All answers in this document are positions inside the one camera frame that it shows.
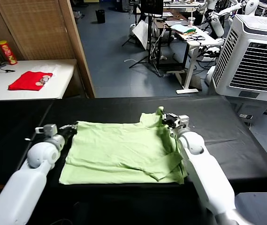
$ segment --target trash can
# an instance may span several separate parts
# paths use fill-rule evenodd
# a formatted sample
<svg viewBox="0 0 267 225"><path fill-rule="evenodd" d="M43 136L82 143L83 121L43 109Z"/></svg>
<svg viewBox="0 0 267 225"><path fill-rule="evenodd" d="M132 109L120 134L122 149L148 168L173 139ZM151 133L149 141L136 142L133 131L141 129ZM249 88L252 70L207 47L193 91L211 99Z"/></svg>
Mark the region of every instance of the trash can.
<svg viewBox="0 0 267 225"><path fill-rule="evenodd" d="M96 10L96 16L98 23L105 23L105 10L103 9Z"/></svg>

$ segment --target white appliance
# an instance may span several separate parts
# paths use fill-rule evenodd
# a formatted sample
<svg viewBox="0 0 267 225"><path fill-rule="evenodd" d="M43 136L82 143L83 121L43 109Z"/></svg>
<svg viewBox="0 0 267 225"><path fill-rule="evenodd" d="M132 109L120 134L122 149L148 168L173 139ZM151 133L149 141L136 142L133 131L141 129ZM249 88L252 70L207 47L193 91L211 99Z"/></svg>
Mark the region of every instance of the white appliance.
<svg viewBox="0 0 267 225"><path fill-rule="evenodd" d="M267 17L235 16L212 83L220 95L267 101Z"/></svg>

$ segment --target pringles can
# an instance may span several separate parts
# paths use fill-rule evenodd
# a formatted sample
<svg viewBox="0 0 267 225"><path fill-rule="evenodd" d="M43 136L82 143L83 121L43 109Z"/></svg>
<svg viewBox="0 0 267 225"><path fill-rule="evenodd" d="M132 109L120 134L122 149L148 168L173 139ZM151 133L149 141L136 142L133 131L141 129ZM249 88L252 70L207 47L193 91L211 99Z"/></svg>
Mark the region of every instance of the pringles can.
<svg viewBox="0 0 267 225"><path fill-rule="evenodd" d="M14 65L17 63L16 57L11 51L7 41L0 41L0 48L2 52L5 54L5 57L10 65Z"/></svg>

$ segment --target floor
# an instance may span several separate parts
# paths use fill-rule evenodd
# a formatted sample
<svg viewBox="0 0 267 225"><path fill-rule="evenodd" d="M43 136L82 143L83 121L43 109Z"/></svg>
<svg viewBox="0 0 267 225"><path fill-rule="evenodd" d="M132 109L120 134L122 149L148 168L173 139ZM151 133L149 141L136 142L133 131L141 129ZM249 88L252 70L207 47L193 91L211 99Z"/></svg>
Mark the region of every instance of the floor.
<svg viewBox="0 0 267 225"><path fill-rule="evenodd" d="M106 23L97 24L95 10L104 9ZM89 4L87 8L78 8L85 17L78 23L79 34L83 43L92 81L98 98L113 97L151 97L151 96L178 96L176 90L180 85L172 75L159 78L151 68L139 64L129 69L133 60L146 56L146 52L139 46L127 43L129 27L134 23L134 16L128 13L116 12L110 2ZM162 54L168 59L175 57L182 60L185 44L175 40L170 47L163 47ZM206 70L197 64L194 73L205 78ZM201 80L203 90L197 94L206 95L207 86ZM251 125L250 130L267 151L267 116ZM267 225L267 193L243 193L236 197L237 209L248 220L256 225Z"/></svg>

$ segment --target air cooler vent grille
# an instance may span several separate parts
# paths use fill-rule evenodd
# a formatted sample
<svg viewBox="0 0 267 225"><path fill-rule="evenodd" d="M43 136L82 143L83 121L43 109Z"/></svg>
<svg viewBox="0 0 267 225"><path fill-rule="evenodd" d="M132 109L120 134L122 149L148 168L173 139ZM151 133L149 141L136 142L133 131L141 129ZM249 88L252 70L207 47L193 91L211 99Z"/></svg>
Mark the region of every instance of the air cooler vent grille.
<svg viewBox="0 0 267 225"><path fill-rule="evenodd" d="M249 44L230 87L267 91L266 44Z"/></svg>
<svg viewBox="0 0 267 225"><path fill-rule="evenodd" d="M234 30L231 30L231 32L227 38L227 42L222 49L222 54L219 58L218 66L216 67L215 72L214 72L213 79L214 79L215 85L218 85L218 83L220 82L220 79L221 79L222 74L224 72L224 69L225 69L225 67L229 61L229 58L230 58L231 53L233 51L233 48L235 47L237 39L238 39L237 33Z"/></svg>

